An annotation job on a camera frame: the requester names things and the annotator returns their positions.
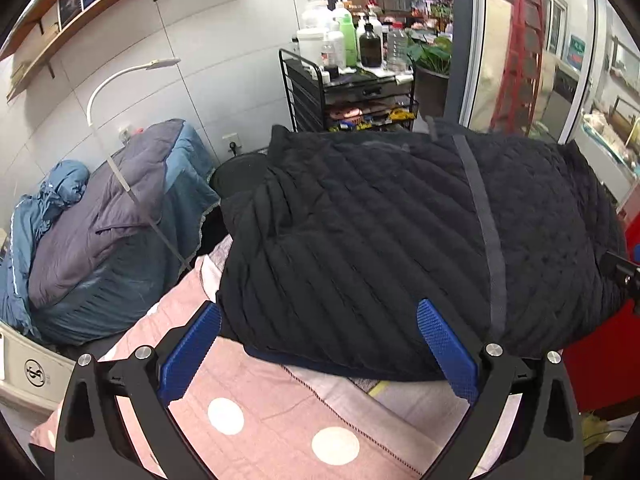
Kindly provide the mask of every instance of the picture frame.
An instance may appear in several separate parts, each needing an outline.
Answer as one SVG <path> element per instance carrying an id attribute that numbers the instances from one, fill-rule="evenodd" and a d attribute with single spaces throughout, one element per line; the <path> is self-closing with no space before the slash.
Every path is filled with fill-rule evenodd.
<path id="1" fill-rule="evenodd" d="M 78 14 L 84 10 L 83 0 L 58 0 L 58 23 L 62 31 Z"/>

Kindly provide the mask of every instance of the black circular logo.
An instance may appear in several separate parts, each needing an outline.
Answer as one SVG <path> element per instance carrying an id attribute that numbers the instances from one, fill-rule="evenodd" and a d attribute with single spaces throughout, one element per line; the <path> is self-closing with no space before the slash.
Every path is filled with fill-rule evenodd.
<path id="1" fill-rule="evenodd" d="M 37 361 L 29 359 L 24 364 L 24 374 L 33 386 L 39 388 L 44 386 L 45 375 L 42 366 Z"/>

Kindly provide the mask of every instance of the black puffer jacket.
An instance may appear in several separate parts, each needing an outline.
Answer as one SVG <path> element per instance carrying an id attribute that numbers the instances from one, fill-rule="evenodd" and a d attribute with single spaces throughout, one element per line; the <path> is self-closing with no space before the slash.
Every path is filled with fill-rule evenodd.
<path id="1" fill-rule="evenodd" d="M 539 356 L 622 304 L 601 276 L 625 254 L 606 192 L 575 143 L 274 127 L 266 179 L 231 212 L 222 334 L 396 380 L 441 377 L 418 332 L 428 298 L 484 341 Z"/>

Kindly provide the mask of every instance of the polka dot blanket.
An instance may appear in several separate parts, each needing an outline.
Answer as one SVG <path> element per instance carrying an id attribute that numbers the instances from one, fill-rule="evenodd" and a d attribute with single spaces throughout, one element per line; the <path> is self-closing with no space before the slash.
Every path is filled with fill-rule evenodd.
<path id="1" fill-rule="evenodd" d="M 213 253 L 200 257 L 101 360 L 124 359 L 140 345 L 156 345 L 206 299 L 215 298 L 230 244 L 227 237 Z M 416 388 L 420 386 L 381 383 L 365 393 L 345 378 L 260 361 L 238 343 L 218 338 L 185 396 L 169 409 L 193 449 L 221 480 L 418 479 L 462 420 L 466 402 L 457 399 L 448 384 L 421 387 L 420 396 Z M 424 391 L 431 397 L 425 400 Z M 390 402 L 408 398 L 411 408 L 405 412 L 415 415 L 421 402 L 431 411 L 423 410 L 421 423 L 414 417 L 410 424 L 407 416 L 376 400 L 377 392 L 381 399 L 386 393 Z M 142 465 L 164 476 L 130 402 L 118 398 L 118 403 Z M 516 407 L 505 411 L 514 415 Z M 33 431 L 31 441 L 55 450 L 59 418 L 60 408 Z M 513 417 L 503 418 L 476 474 L 491 466 L 504 445 Z"/>

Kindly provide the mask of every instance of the yellow stripe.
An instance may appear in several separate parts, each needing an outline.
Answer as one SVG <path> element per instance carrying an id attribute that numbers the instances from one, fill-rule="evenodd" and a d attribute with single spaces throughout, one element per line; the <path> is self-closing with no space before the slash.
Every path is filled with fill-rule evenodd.
<path id="1" fill-rule="evenodd" d="M 384 390 L 387 385 L 389 384 L 389 381 L 380 381 L 378 384 L 376 384 L 371 391 L 369 392 L 369 395 L 371 397 L 375 397 L 377 394 L 379 394 L 382 390 Z"/>

